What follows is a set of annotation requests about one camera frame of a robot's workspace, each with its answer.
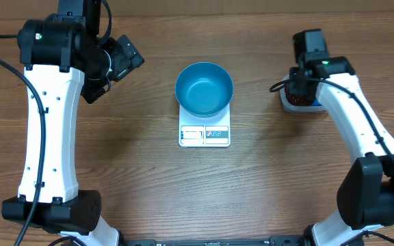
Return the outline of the blue plastic measuring scoop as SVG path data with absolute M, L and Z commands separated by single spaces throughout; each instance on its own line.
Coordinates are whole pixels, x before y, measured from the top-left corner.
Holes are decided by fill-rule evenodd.
M 314 106 L 314 107 L 321 107 L 321 104 L 318 102 L 317 99 L 315 99 L 315 100 L 313 101 L 312 106 Z

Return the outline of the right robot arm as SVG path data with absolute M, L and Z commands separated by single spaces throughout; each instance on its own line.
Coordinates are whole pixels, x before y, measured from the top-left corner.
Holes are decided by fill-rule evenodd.
M 337 191 L 337 209 L 310 225 L 302 245 L 363 245 L 363 237 L 394 226 L 394 138 L 365 98 L 345 57 L 299 55 L 282 81 L 283 96 L 324 108 L 338 128 L 352 166 Z

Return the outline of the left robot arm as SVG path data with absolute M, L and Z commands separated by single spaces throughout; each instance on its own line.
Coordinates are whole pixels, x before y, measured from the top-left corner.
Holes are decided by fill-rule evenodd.
M 93 103 L 144 62 L 128 37 L 99 31 L 106 6 L 60 1 L 56 13 L 27 21 L 17 35 L 29 86 L 27 151 L 18 193 L 3 201 L 1 214 L 74 245 L 124 244 L 102 218 L 100 193 L 80 189 L 75 171 L 79 101 Z

